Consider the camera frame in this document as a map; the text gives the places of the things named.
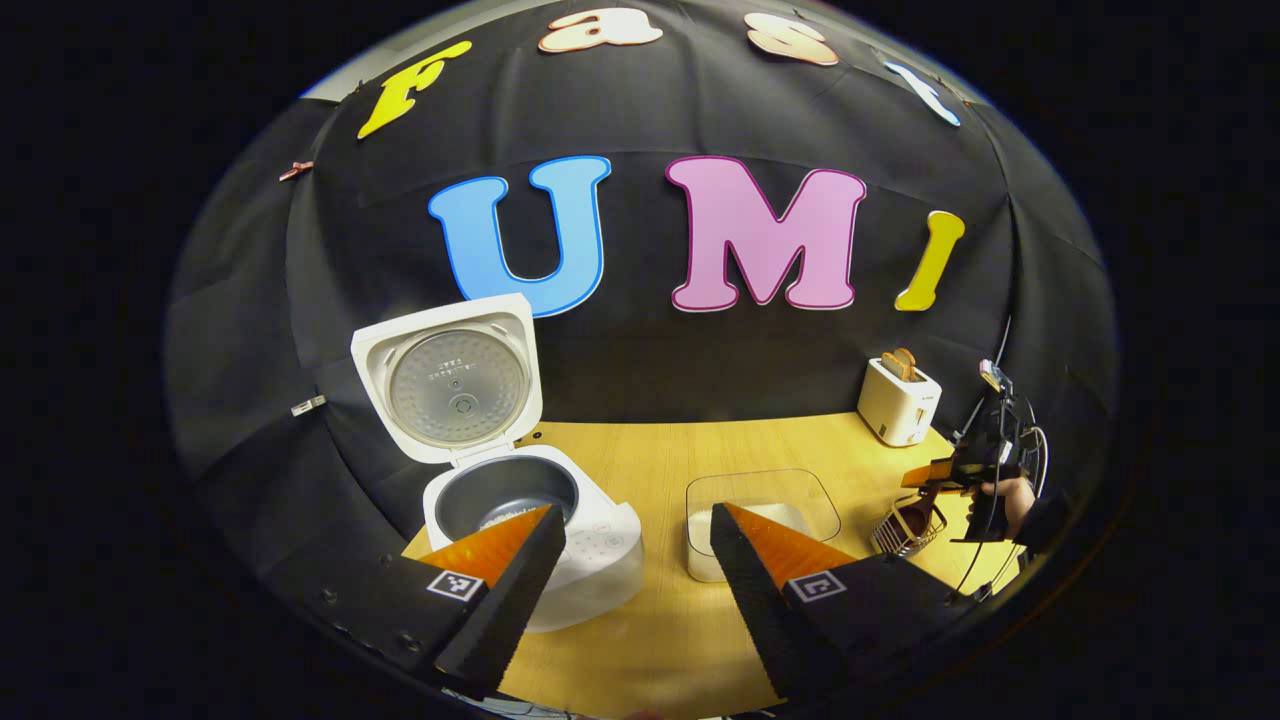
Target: pink letter m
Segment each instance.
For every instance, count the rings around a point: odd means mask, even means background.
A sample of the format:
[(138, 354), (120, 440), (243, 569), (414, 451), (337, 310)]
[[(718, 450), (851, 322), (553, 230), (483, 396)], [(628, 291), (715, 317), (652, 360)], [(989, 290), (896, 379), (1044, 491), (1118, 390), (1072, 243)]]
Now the pink letter m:
[(863, 181), (837, 170), (805, 176), (782, 218), (774, 218), (746, 165), (732, 158), (681, 158), (667, 179), (689, 200), (689, 278), (671, 293), (689, 313), (723, 310), (737, 302), (724, 274), (732, 251), (758, 305), (778, 292), (804, 252), (787, 302), (809, 310), (838, 310), (854, 301), (849, 284), (854, 217), (867, 196)]

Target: wooden table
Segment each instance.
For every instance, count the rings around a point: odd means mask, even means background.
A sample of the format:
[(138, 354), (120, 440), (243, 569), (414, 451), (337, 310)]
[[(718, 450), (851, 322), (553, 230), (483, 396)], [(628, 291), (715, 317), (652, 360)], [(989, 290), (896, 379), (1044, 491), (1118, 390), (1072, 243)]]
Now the wooden table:
[[(541, 433), (534, 438), (534, 433)], [(800, 468), (822, 480), (841, 516), (828, 544), (854, 557), (876, 551), (870, 534), (897, 497), (902, 474), (946, 457), (934, 430), (920, 445), (884, 446), (856, 413), (781, 420), (690, 424), (540, 423), (520, 445), (547, 443), (573, 459), (614, 502), (640, 516), (645, 587), (626, 605), (554, 633), (525, 634), (503, 678), (503, 693), (570, 712), (622, 717), (653, 708), (671, 720), (742, 712), (773, 694), (746, 625), (724, 583), (700, 583), (685, 569), (685, 487), (726, 473)], [(943, 534), (911, 557), (955, 584), (975, 546), (947, 542), (965, 532), (969, 498), (941, 496)], [(989, 580), (1010, 543), (984, 546), (964, 589)], [(430, 551), (426, 530), (404, 550)], [(1018, 573), (1010, 562), (996, 588)]]

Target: transparent box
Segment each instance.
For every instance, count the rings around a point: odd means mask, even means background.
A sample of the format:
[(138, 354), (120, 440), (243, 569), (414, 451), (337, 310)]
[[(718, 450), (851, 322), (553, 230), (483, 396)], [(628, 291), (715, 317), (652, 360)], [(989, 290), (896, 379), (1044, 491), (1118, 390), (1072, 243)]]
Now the transparent box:
[(707, 475), (685, 488), (685, 546), (689, 574), (704, 583), (723, 583), (724, 573), (712, 550), (712, 506), (732, 502), (751, 512), (827, 542), (840, 534), (840, 514), (827, 488), (808, 470), (760, 470)]

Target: metal basket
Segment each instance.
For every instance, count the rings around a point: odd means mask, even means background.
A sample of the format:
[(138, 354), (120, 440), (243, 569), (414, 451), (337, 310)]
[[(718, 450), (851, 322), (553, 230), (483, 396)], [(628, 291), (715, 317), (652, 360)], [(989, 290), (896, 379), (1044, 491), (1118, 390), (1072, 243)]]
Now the metal basket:
[(947, 519), (942, 515), (942, 510), (940, 510), (937, 505), (932, 509), (933, 512), (929, 515), (929, 527), (923, 534), (916, 536), (906, 525), (901, 509), (914, 503), (923, 495), (924, 492), (908, 495), (893, 501), (890, 511), (884, 514), (884, 519), (881, 520), (881, 524), (877, 525), (876, 530), (872, 533), (873, 547), (890, 555), (910, 557), (919, 552), (922, 547), (929, 544), (933, 538), (938, 537), (938, 533), (946, 529)]

